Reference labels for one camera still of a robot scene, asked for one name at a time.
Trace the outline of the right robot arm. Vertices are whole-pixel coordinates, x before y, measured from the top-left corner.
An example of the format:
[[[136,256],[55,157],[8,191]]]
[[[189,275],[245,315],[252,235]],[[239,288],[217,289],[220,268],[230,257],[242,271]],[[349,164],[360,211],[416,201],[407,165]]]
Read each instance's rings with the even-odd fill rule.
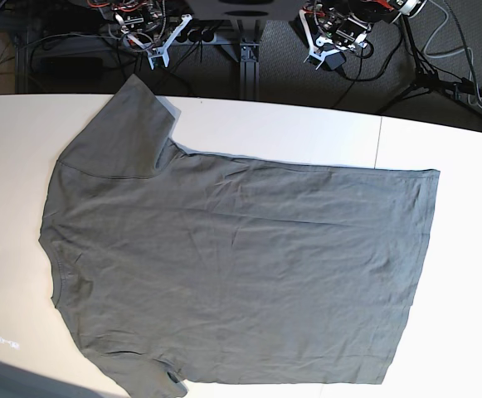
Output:
[[[109,36],[118,45],[154,65],[169,63],[169,47],[192,21],[192,15],[166,1],[88,1],[108,21]]]

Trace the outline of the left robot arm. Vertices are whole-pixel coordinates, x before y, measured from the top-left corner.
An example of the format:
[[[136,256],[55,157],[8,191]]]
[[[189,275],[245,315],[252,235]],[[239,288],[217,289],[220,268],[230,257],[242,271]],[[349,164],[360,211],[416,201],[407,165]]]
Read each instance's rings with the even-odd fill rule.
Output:
[[[309,58],[324,61],[337,53],[361,56],[372,49],[367,36],[378,22],[393,23],[399,17],[413,18],[426,3],[401,1],[308,1],[299,10],[299,24],[304,30]]]

